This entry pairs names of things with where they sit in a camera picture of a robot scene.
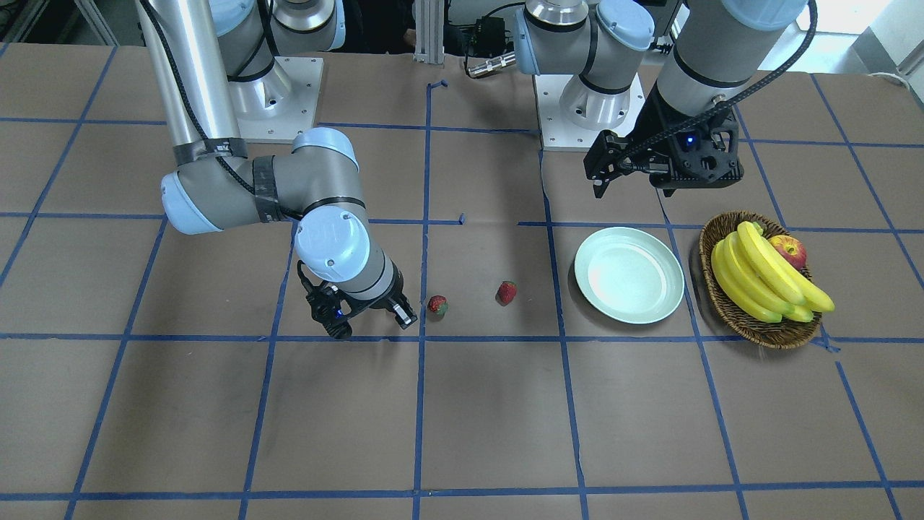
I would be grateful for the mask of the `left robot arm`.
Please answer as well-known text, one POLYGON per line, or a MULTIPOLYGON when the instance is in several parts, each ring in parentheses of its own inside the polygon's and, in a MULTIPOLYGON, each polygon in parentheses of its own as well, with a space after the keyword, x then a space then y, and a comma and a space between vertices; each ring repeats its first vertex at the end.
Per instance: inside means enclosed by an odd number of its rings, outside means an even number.
MULTIPOLYGON (((677 190, 720 189, 742 179, 733 107, 774 82, 809 48, 814 1, 689 1, 689 16, 628 135, 602 129, 583 159, 601 198, 631 173, 677 190)), ((567 74, 594 95, 632 86, 655 22, 635 1, 527 1, 515 13, 518 68, 567 74)))

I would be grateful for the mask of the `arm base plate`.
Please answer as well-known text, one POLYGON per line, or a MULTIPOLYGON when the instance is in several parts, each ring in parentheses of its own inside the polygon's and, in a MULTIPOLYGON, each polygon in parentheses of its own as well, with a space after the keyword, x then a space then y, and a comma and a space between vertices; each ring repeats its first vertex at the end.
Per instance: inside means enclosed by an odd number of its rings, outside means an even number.
POLYGON ((533 84, 546 151, 586 152, 604 129, 626 137, 645 99, 638 75, 627 91, 617 95, 596 92, 577 75, 538 75, 533 84))
POLYGON ((241 138, 284 144, 313 128, 323 70, 320 57, 281 56, 261 78, 229 82, 241 138))

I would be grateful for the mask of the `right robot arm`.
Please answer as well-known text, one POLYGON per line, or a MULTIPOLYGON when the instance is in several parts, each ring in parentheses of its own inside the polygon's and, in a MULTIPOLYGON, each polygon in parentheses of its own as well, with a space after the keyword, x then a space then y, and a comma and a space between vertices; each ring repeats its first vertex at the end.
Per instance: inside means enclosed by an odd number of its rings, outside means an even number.
POLYGON ((294 220, 311 317, 336 339, 364 310, 417 319, 404 279, 369 229, 359 162, 342 131, 315 127, 321 70, 340 48, 341 1, 138 1, 164 100, 175 170, 160 183, 187 235, 294 220))

